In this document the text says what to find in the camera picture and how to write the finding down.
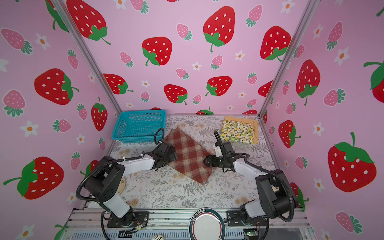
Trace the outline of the lemon print skirt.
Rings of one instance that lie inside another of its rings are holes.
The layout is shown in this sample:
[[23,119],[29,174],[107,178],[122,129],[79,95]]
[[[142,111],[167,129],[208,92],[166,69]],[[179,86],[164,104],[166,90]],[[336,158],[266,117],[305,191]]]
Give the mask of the lemon print skirt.
[[224,120],[221,140],[243,144],[255,143],[255,127],[251,124],[240,123],[232,120]]

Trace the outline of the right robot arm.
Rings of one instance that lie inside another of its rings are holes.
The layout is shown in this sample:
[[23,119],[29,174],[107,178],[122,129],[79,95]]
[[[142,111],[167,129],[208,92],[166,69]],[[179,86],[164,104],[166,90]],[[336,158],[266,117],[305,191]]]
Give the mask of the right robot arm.
[[204,159],[207,167],[238,173],[257,185],[259,199],[240,207],[240,219],[244,224],[253,224],[258,218],[279,218],[286,223],[293,220],[298,201],[282,170],[270,171],[251,163],[249,154],[236,153],[229,142],[217,141],[214,149],[215,154]]

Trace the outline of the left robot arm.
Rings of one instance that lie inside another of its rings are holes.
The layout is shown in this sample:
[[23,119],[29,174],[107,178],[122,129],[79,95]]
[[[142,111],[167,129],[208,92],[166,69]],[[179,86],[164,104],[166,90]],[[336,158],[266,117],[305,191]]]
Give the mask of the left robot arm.
[[80,200],[98,203],[128,225],[133,221],[134,212],[118,193],[122,179],[141,171],[157,171],[177,159],[175,147],[166,142],[158,143],[153,151],[143,152],[137,157],[113,159],[105,156],[80,183],[76,196]]

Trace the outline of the red plaid skirt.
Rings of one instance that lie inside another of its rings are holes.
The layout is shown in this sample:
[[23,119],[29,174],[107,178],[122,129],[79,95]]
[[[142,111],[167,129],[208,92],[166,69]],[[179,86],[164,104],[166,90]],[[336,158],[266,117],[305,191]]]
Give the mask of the red plaid skirt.
[[206,184],[213,171],[204,164],[210,153],[180,128],[173,129],[165,142],[175,147],[178,156],[168,166],[202,185]]

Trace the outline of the yellow skirt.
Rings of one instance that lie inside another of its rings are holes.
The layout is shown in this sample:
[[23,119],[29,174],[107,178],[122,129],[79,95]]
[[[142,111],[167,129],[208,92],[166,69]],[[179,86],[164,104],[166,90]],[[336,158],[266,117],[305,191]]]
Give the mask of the yellow skirt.
[[225,117],[225,120],[232,120],[232,121],[236,121],[236,122],[240,122],[240,123],[253,125],[255,127],[255,143],[254,144],[259,143],[258,121],[253,120],[253,119],[240,119],[240,118],[229,117],[229,116]]

